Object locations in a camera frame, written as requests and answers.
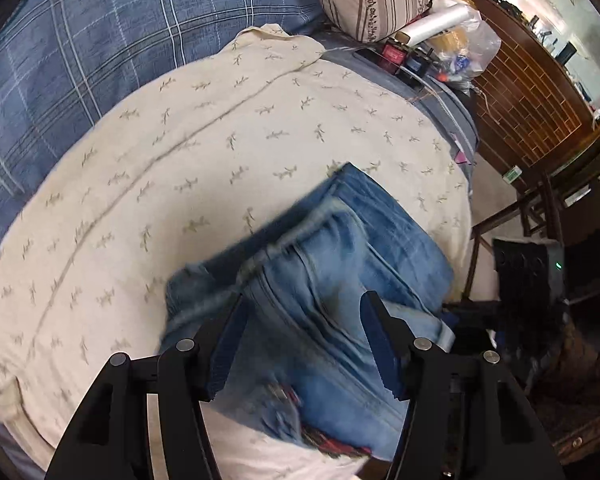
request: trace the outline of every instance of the blue plaid bedsheet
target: blue plaid bedsheet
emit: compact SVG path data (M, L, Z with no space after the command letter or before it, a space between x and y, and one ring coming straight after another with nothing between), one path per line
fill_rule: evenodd
M145 83L318 0L23 0L0 32L0 241L55 163Z

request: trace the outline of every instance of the jeans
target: jeans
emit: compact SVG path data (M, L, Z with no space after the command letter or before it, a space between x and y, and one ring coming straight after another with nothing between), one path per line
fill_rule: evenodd
M192 337L232 292L254 304L212 406L302 445L302 427L391 460L407 403L384 388L360 321L376 290L391 316L443 349L452 269L400 205L351 164L271 224L167 284L162 349Z

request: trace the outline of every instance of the metal pivot bolt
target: metal pivot bolt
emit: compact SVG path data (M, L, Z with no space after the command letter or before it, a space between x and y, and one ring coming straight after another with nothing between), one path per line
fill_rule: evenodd
M176 348L180 352L188 352L191 350L196 344L193 342L193 339L181 339L176 343Z
M413 340L413 345L418 350L429 350L432 347L432 342L429 341L426 337L417 337Z
M109 362L111 363L112 366L120 366L121 364L124 364L125 361L126 361L126 355L123 354L122 352L113 354L111 356L111 358L109 359Z
M482 354L482 357L484 357L484 360L492 365L500 361L500 355L493 350L487 350L484 354Z

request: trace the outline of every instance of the white cardboard tube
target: white cardboard tube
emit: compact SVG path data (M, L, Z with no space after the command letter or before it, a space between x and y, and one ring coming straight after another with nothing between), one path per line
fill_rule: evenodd
M447 30L464 22L464 20L468 20L470 17L471 12L468 6L455 4L444 10L440 10L440 12L434 12L429 16L425 16L417 22L410 23L401 28L400 32L405 33L410 38L407 46L415 46L443 30Z

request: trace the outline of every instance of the cream blanket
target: cream blanket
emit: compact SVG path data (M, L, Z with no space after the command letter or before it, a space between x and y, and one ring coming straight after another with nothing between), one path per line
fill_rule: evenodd
M392 194L458 274L470 211L445 141L413 105L322 52L277 25L249 28L145 85L62 158L10 227L0 421L43 468L109 356L156 351L165 280L248 236L344 162ZM231 450L217 455L228 478L288 468L287 479L348 478L358 467L207 415L214 445Z

